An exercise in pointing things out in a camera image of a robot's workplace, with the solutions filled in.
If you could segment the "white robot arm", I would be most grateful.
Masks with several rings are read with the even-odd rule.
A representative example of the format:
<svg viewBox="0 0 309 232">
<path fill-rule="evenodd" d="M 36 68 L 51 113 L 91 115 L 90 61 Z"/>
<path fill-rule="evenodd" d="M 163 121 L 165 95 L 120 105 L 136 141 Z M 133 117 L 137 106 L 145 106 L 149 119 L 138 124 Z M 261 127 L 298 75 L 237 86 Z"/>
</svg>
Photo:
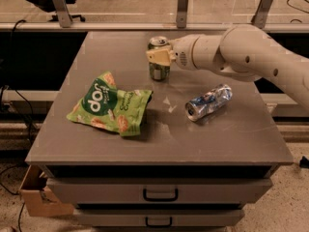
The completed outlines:
<svg viewBox="0 0 309 232">
<path fill-rule="evenodd" d="M 309 59 L 283 47 L 253 25 L 237 25 L 221 35 L 190 34 L 146 52 L 161 66 L 207 70 L 239 81 L 264 78 L 309 109 Z"/>
</svg>

